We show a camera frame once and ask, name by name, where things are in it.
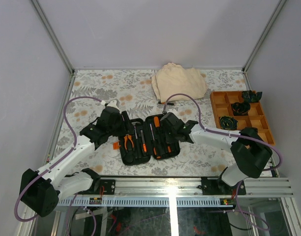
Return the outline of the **steel claw hammer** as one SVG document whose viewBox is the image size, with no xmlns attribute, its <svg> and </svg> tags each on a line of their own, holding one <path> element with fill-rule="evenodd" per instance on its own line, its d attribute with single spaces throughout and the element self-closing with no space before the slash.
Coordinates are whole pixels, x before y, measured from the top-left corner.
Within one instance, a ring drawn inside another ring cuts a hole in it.
<svg viewBox="0 0 301 236">
<path fill-rule="evenodd" d="M 135 137 L 136 137 L 136 140 L 138 139 L 138 133 L 137 133 L 137 126 L 136 124 L 133 124 L 133 127 L 134 127 L 134 131 L 135 131 Z"/>
</svg>

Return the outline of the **orange black needle-nose pliers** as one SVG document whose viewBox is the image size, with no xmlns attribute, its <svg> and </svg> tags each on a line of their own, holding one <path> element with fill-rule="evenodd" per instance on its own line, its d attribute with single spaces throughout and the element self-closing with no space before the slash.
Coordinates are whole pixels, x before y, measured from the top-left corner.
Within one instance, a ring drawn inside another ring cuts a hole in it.
<svg viewBox="0 0 301 236">
<path fill-rule="evenodd" d="M 126 151 L 134 150 L 134 142 L 131 135 L 126 135 L 124 137 L 124 148 Z"/>
</svg>

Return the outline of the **dark green tool case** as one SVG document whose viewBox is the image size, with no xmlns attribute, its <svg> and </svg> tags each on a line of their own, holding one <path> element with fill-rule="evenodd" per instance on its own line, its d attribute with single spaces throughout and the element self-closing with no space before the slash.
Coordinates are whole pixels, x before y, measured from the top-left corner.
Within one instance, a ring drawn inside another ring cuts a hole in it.
<svg viewBox="0 0 301 236">
<path fill-rule="evenodd" d="M 138 133 L 137 140 L 135 137 L 135 131 L 133 134 L 130 134 L 134 142 L 134 150 L 126 151 L 124 148 L 124 137 L 128 135 L 126 130 L 124 132 L 124 135 L 118 137 L 118 141 L 113 144 L 113 149 L 118 150 L 120 152 L 121 160 L 124 165 L 133 166 L 133 165 L 144 164 L 147 163 L 151 159 L 151 157 L 153 157 L 155 160 L 165 160 L 165 159 L 173 158 L 180 153 L 179 142 L 171 143 L 171 144 L 167 143 L 162 125 L 160 123 L 160 127 L 156 128 L 154 124 L 154 117 L 159 117 L 160 120 L 163 117 L 163 114 L 148 116 L 146 119 L 141 119 L 141 118 L 131 119 L 132 125 L 136 124 L 137 133 Z M 156 159 L 153 152 L 153 141 L 152 141 L 152 134 L 150 130 L 150 124 L 152 124 L 154 137 L 157 143 L 157 147 L 159 149 L 161 159 Z M 140 135 L 141 129 L 143 130 L 145 143 L 147 147 L 146 154 L 143 153 L 142 139 Z M 170 146 L 171 148 L 170 153 L 168 152 L 167 146 Z"/>
</svg>

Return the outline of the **orange handled long screwdriver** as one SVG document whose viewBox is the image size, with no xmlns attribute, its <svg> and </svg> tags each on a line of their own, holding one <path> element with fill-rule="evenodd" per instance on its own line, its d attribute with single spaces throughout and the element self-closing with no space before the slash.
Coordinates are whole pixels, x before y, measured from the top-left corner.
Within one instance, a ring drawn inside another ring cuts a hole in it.
<svg viewBox="0 0 301 236">
<path fill-rule="evenodd" d="M 159 117 L 154 117 L 154 124 L 155 124 L 155 127 L 156 127 L 156 128 L 160 127 L 160 120 L 159 120 Z"/>
</svg>

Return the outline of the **orange utility knife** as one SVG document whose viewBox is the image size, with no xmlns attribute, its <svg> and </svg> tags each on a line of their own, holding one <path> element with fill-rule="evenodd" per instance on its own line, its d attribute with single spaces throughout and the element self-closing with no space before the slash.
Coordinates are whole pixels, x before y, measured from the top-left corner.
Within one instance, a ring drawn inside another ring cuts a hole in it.
<svg viewBox="0 0 301 236">
<path fill-rule="evenodd" d="M 143 153 L 146 154 L 147 153 L 147 147 L 146 147 L 145 138 L 144 138 L 144 134 L 143 134 L 142 129 L 140 130 L 140 135 L 141 135 L 141 139 L 142 139 Z"/>
</svg>

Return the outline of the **large black orange screwdriver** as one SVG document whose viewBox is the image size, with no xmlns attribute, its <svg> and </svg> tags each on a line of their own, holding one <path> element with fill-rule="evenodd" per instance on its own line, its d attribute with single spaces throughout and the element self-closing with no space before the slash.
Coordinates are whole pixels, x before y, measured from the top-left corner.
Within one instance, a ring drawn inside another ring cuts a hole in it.
<svg viewBox="0 0 301 236">
<path fill-rule="evenodd" d="M 154 132 L 153 132 L 153 128 L 152 128 L 152 124 L 150 124 L 150 130 L 151 130 L 151 134 L 152 134 L 152 141 L 153 141 L 153 152 L 155 155 L 156 159 L 161 159 L 160 153 L 159 153 L 159 149 L 157 147 L 157 143 L 154 137 Z"/>
</svg>

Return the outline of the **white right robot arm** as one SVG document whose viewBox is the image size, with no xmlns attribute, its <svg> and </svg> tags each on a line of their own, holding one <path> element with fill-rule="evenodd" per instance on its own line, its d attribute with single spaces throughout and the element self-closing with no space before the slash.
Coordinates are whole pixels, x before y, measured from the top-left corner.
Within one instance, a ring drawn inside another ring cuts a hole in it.
<svg viewBox="0 0 301 236">
<path fill-rule="evenodd" d="M 184 123 L 173 113 L 165 114 L 160 123 L 169 141 L 210 145 L 233 155 L 235 163 L 225 168 L 217 181 L 218 191 L 222 194 L 230 193 L 247 177 L 259 178 L 273 154 L 254 128 L 241 131 L 203 128 L 197 121 Z"/>
</svg>

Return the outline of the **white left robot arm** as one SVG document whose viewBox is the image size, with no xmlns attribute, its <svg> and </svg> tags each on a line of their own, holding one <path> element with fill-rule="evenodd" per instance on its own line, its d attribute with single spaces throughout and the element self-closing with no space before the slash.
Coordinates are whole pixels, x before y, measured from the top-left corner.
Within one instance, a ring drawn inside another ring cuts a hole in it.
<svg viewBox="0 0 301 236">
<path fill-rule="evenodd" d="M 110 136 L 128 133 L 130 119 L 126 111 L 105 107 L 100 117 L 84 127 L 76 142 L 47 165 L 34 171 L 27 169 L 21 179 L 19 200 L 41 217 L 49 215 L 63 200 L 77 192 L 95 194 L 100 190 L 98 174 L 89 168 L 68 177 L 68 172 L 82 159 L 106 143 Z"/>
</svg>

